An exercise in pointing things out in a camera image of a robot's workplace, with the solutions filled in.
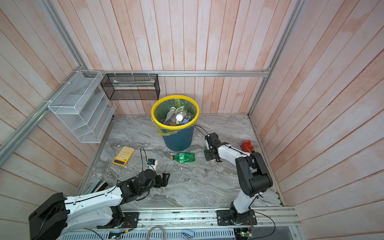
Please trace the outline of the green crushed bottle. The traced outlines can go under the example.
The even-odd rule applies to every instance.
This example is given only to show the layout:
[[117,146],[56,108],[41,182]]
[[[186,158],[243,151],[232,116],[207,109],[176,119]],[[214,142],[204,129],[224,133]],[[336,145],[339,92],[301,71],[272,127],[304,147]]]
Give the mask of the green crushed bottle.
[[176,161],[176,162],[181,163],[181,164],[192,163],[192,162],[195,162],[195,154],[181,152],[181,153],[178,153],[176,155],[171,155],[170,159],[172,161]]

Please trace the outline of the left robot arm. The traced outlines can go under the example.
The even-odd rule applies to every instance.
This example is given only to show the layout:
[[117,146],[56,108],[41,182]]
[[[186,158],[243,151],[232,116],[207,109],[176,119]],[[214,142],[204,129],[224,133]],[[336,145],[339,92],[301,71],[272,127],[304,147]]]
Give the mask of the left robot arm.
[[54,194],[30,214],[30,238],[55,240],[84,228],[119,227],[125,218],[121,205],[143,200],[152,188],[166,187],[169,178],[170,174],[146,169],[103,191],[74,197]]

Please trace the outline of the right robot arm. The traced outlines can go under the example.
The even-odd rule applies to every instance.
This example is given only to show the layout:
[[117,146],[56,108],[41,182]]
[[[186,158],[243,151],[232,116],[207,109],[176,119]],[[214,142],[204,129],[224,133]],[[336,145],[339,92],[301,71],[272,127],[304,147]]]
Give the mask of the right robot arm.
[[260,153],[246,153],[233,148],[227,142],[221,142],[216,133],[205,136],[207,161],[226,160],[236,166],[241,190],[237,198],[231,202],[228,210],[218,210],[219,226],[257,224],[255,211],[251,206],[260,193],[273,186],[273,179]]

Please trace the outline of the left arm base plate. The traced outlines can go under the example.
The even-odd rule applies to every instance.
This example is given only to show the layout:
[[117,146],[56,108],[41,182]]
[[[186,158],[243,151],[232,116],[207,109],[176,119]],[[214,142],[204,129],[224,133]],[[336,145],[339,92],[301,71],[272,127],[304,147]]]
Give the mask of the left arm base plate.
[[97,226],[97,229],[134,229],[138,225],[139,215],[139,212],[123,212],[118,217],[114,217],[107,225]]

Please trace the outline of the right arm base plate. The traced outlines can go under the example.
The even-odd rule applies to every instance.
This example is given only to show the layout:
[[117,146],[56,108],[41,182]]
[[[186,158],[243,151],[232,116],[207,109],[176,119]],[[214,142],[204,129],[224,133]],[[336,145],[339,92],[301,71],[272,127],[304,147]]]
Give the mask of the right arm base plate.
[[255,212],[253,210],[248,210],[242,214],[237,213],[235,209],[217,210],[216,214],[219,226],[257,225]]

